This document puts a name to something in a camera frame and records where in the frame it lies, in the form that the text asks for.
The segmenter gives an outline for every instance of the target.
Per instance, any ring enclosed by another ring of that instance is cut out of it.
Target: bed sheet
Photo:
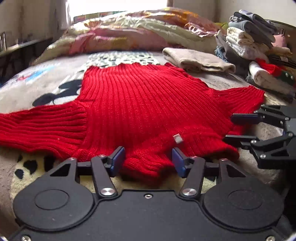
[[[142,55],[140,52],[126,51],[125,53],[121,52],[121,55],[123,55],[121,57],[124,58],[124,55],[131,54],[137,54],[137,57]],[[153,61],[157,61],[162,65],[167,62],[161,52],[151,52],[148,54],[154,59]],[[92,64],[92,60],[96,56],[98,54],[63,57],[24,70],[0,88],[0,112],[10,113],[40,104],[58,104],[60,100],[64,101],[65,98],[67,101],[76,98],[79,94],[80,86],[79,81],[75,80],[83,77],[84,71]],[[192,72],[190,74],[218,90],[248,85],[243,79],[225,73]],[[49,100],[47,98],[40,98],[40,96],[44,95],[45,90],[49,90],[54,94],[54,100],[52,100],[52,96]],[[286,104],[273,95],[266,93],[265,97],[266,104]],[[279,136],[281,132],[281,129],[265,124],[259,124],[250,130],[250,133],[257,135],[261,139]],[[281,189],[284,183],[282,171],[258,169],[256,161],[248,151],[240,150],[239,152],[240,159],[237,161],[238,165],[255,175],[262,182]],[[9,236],[17,229],[12,210],[12,201],[15,195],[58,163],[59,160],[56,160],[48,153],[28,154],[20,150],[0,147],[0,234]],[[184,181],[177,174],[172,174],[158,188],[179,191]],[[119,192],[126,188],[151,188],[138,182],[122,180],[121,177],[112,178],[112,182]],[[94,192],[91,177],[82,176],[81,183]],[[215,180],[205,178],[202,192],[206,192],[214,185]]]

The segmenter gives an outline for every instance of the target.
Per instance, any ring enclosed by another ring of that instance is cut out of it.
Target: red ribbed knit sweater
[[[0,114],[0,145],[78,161],[124,146],[122,173],[157,181],[165,169],[173,169],[166,153],[177,146],[178,133],[186,155],[238,158],[222,141],[226,134],[242,133],[230,117],[253,112],[263,95],[253,86],[214,90],[171,64],[92,66],[74,101]]]

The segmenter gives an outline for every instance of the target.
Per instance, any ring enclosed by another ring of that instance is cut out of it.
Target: screw
[[[115,193],[115,190],[113,188],[103,188],[101,190],[101,194],[104,196],[111,196]]]
[[[153,195],[152,194],[146,194],[144,197],[147,198],[147,199],[150,199],[150,198],[153,197]]]
[[[197,191],[193,188],[186,188],[182,191],[182,193],[185,196],[194,196],[197,193]]]
[[[31,241],[31,238],[28,235],[24,235],[21,238],[22,241]]]
[[[276,238],[274,236],[269,236],[265,241],[276,241]]]

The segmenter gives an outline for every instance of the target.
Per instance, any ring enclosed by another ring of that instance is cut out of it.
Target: window
[[[160,9],[167,6],[167,0],[69,0],[70,16],[97,12],[140,11]]]

